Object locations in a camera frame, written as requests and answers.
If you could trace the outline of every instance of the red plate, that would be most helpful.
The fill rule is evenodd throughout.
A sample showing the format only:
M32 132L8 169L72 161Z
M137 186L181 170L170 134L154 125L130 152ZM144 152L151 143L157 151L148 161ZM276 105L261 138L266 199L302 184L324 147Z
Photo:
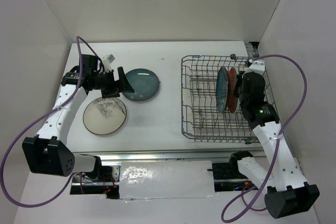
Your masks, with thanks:
M237 104L238 104L238 98L236 98L234 95L233 95L233 91L235 90L235 86L236 86L236 77L237 77L237 71L234 67L232 67L230 69L230 72L229 72L229 80L230 80L230 96L229 96L229 104L228 104L228 108L230 110L231 113L235 113L236 110L237 110Z

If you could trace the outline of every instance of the metal wire basket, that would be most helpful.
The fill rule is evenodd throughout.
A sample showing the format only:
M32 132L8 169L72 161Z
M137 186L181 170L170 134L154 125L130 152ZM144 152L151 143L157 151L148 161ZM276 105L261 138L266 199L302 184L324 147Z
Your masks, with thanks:
M235 67L245 71L247 57L189 55L181 61L182 134L200 142L258 143L240 108L235 113L216 107L216 81L219 69ZM267 73L266 100L275 108Z

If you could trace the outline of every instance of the plate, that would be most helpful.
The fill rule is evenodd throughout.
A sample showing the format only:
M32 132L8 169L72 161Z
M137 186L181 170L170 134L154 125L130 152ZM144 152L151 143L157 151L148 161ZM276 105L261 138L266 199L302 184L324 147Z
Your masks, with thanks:
M160 81L157 75L148 69L137 68L126 74L126 78L135 93L123 93L123 95L136 102L152 98L159 90Z
M119 129L126 119L126 107L118 98L97 98L85 109L85 128L96 135L107 135Z
M218 71L216 82L216 106L219 112L224 112L228 105L228 97L230 95L229 73L225 67L221 67Z
M231 113L235 113L237 111L237 105L238 105L238 98L233 95L233 91L235 90L235 86L237 83L237 71L234 67L232 67L229 71L229 81L230 81L230 97L229 97L229 103L228 108Z

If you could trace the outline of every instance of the white wall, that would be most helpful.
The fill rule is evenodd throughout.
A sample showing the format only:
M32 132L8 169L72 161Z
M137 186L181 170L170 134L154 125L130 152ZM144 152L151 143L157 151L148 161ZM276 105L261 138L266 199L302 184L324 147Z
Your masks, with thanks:
M0 6L2 158L13 138L51 108L69 45L41 0L0 0ZM10 194L17 200L29 171L19 142L6 162L4 176ZM0 205L1 223L13 223L17 207L2 192Z
M74 39L257 40L278 0L46 0Z
M307 99L286 134L294 154L321 196L315 204L321 224L335 223L336 190L336 0L280 0L259 52L299 62L308 79ZM302 96L298 70L282 59L267 60L280 117L284 121Z

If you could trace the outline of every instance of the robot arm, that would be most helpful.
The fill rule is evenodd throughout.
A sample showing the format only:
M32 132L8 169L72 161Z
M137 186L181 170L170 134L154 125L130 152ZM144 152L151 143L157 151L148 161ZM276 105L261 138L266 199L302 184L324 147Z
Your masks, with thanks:
M73 99L60 107L71 94L78 83L77 67L65 74L54 108L58 110L51 114L45 124L34 137L26 137L22 143L29 169L33 173L69 176L72 173L91 173L97 177L101 173L101 160L97 156L73 154L66 148L66 140L76 113L91 90L101 90L102 97L119 97L120 92L134 93L128 83L122 67L118 68L119 80L114 80L113 70L104 73L96 71L98 58L83 55L83 77L81 87Z
M316 185L309 185L307 179L297 167L284 135L278 133L281 123L274 107L264 101L265 72L263 60L249 61L248 70L239 73L234 95L239 97L240 108L249 127L258 137L268 162L271 163L280 138L277 159L272 175L262 193L269 213L280 218L308 211L319 197ZM251 153L232 155L231 163L238 171L248 177L258 188L264 182L266 171L258 165Z

